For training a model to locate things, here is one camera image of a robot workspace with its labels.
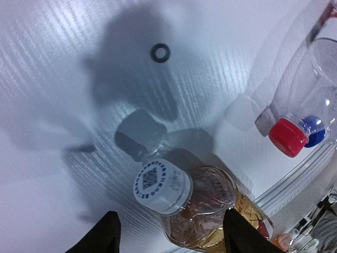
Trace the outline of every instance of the white surface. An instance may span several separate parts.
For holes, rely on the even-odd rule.
[[[211,2],[2,0],[1,252],[65,251],[110,209],[122,221],[121,252],[172,246],[133,199],[139,150],[124,147],[133,160],[114,141],[135,110],[159,122],[139,135],[166,132],[201,160],[215,148],[256,197],[285,173],[275,165],[290,170],[305,156],[286,159],[253,127],[221,123],[213,133],[240,93],[270,102],[327,1]],[[308,3],[317,13],[299,22]],[[298,23],[298,43],[284,40]],[[171,49],[164,64],[149,54],[160,42]],[[65,152],[93,143],[93,153]]]

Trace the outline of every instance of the plastic bottle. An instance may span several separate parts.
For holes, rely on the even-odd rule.
[[[279,235],[273,244],[278,248],[282,249],[284,252],[288,251],[294,243],[294,240],[300,235],[297,229],[292,229],[288,233],[283,233]]]
[[[155,159],[141,169],[133,192],[140,204],[161,216],[167,238],[181,247],[225,252],[222,226],[230,208],[266,239],[273,232],[270,219],[215,167],[197,167],[186,173],[164,159]]]
[[[337,72],[334,71],[337,57],[331,57],[331,53],[337,52],[337,43],[330,41],[332,37],[337,40],[334,32],[337,18],[333,18],[332,13],[332,5],[329,4],[290,60],[271,104],[257,117],[255,125],[264,137],[269,134],[280,117],[296,108],[307,97],[319,79],[324,79],[324,82],[331,85],[337,84]],[[315,146],[316,138],[320,137],[313,135],[306,147]]]
[[[337,82],[337,12],[333,11],[309,47],[313,67],[330,83]]]
[[[336,117],[337,87],[319,82],[297,108],[279,119],[269,137],[284,154],[295,157],[308,143],[311,134],[323,131],[325,142],[335,142]]]
[[[286,109],[287,101],[284,99],[289,96],[290,85],[296,68],[304,53],[308,50],[308,45],[329,17],[326,17],[325,13],[329,14],[331,9],[327,1],[324,3],[310,1],[296,17],[282,40],[275,36],[276,33],[270,34],[262,46],[263,50],[256,56],[245,92],[238,95],[225,110],[224,117],[228,123],[244,132],[249,131],[254,123],[259,124],[259,122],[256,122],[256,117],[270,103],[270,92],[275,92],[276,85],[278,85],[277,89],[283,95],[274,97],[272,104],[276,104],[275,110],[271,109],[272,111],[269,111],[269,114],[264,115],[266,117],[264,120],[260,119],[261,124],[257,125],[263,136],[268,135],[272,126],[279,119],[278,115],[283,115],[282,111]],[[270,57],[273,55],[271,53],[274,52],[275,48],[277,48],[275,58]],[[269,68],[266,59],[273,59],[271,68]]]
[[[292,76],[291,70],[294,64],[298,66]],[[305,42],[303,42],[283,73],[271,104],[257,117],[255,126],[258,131],[264,137],[267,136],[280,117],[292,107],[293,98],[297,103],[303,101],[315,87],[319,78],[311,64]]]

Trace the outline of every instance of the amber liquid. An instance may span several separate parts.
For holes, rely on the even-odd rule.
[[[267,219],[222,170],[199,168],[191,176],[194,189],[185,209],[163,217],[166,235],[174,244],[201,252],[224,253],[222,223],[228,208],[235,208],[257,230]]]

